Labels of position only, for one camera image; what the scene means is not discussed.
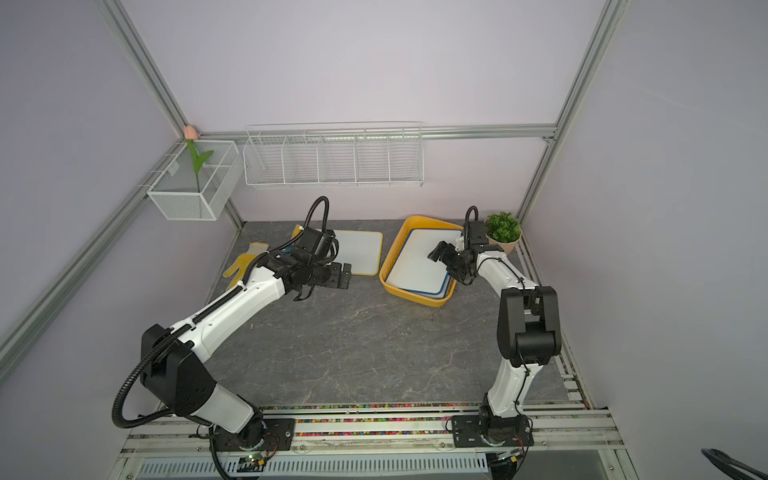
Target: green succulent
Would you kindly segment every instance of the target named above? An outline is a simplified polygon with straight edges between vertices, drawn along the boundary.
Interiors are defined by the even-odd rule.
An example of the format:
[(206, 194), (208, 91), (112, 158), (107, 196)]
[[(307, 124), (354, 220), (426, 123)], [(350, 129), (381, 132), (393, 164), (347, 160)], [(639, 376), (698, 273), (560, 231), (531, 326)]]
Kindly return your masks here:
[(510, 243), (520, 238), (520, 222), (508, 212), (488, 215), (485, 221), (488, 236), (501, 243)]

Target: white wire basket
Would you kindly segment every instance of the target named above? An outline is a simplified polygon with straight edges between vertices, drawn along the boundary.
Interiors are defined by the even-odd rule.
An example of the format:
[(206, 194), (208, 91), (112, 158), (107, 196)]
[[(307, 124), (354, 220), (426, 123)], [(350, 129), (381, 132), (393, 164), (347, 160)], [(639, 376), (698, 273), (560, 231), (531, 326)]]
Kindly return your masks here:
[(199, 190), (187, 145), (147, 190), (168, 220), (216, 220), (243, 175), (235, 142), (202, 140), (194, 144), (199, 154), (214, 151), (198, 174)]
[(253, 187), (424, 183), (421, 128), (270, 130), (247, 127), (246, 184)]

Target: metal grille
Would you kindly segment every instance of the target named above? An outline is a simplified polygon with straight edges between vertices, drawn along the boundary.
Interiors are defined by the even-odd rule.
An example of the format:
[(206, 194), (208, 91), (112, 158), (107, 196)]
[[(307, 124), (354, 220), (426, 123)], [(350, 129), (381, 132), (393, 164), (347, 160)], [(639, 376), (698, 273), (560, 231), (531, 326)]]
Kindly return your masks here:
[(233, 141), (195, 141), (195, 146), (200, 153), (213, 151), (197, 179), (185, 146), (147, 191), (169, 220), (216, 220), (243, 174)]
[(270, 134), (248, 137), (246, 183), (254, 187), (421, 185), (422, 135), (412, 129), (359, 134)]
[[(280, 455), (269, 460), (264, 472), (238, 472), (240, 456), (222, 461), (233, 477), (290, 476), (390, 476), (414, 474), (485, 473), (488, 464), (482, 453), (439, 453), (406, 455)], [(217, 477), (209, 457), (148, 458), (137, 478), (210, 478)]]

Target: table surface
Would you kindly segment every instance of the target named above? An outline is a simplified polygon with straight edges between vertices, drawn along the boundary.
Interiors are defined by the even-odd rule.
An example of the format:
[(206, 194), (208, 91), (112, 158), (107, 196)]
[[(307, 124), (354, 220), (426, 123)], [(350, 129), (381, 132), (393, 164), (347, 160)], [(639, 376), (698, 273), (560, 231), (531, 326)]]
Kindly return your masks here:
[[(338, 220), (328, 227), (382, 232), (383, 263), (402, 222)], [(283, 243), (295, 225), (246, 223), (227, 265), (251, 242)], [(510, 261), (520, 267), (514, 252)], [(215, 295), (229, 282), (219, 279)], [(255, 405), (480, 402), (495, 381), (502, 358), (498, 296), (482, 278), (457, 285), (439, 308), (387, 293), (378, 275), (354, 275), (348, 290), (315, 288), (303, 302), (293, 302), (294, 296), (261, 310), (206, 362), (216, 380)], [(534, 378), (526, 402), (567, 400), (550, 362)]]

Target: black mounting plate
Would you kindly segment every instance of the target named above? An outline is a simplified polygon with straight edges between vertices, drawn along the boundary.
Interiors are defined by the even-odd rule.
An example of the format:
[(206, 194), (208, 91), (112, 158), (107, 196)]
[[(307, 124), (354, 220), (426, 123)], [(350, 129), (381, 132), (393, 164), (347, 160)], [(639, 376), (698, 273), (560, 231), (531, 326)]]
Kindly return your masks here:
[(525, 430), (519, 432), (511, 430), (504, 435), (497, 435), (493, 439), (487, 439), (489, 443), (493, 444), (489, 445), (489, 443), (484, 441), (480, 433), (480, 415), (454, 415), (451, 417), (451, 429), (453, 432), (453, 445), (458, 448), (520, 446), (518, 436), (523, 441), (523, 446), (529, 447), (533, 445), (533, 435), (530, 432), (526, 433)]
[[(296, 426), (295, 419), (265, 419), (266, 431), (274, 435), (264, 433), (264, 442), (256, 450), (266, 450), (272, 452), (275, 449), (275, 442), (279, 442), (277, 450), (290, 450), (290, 444), (293, 441), (293, 429)], [(226, 430), (220, 430), (221, 433), (214, 435), (214, 448), (217, 452), (245, 452), (236, 444), (232, 443), (231, 434)]]

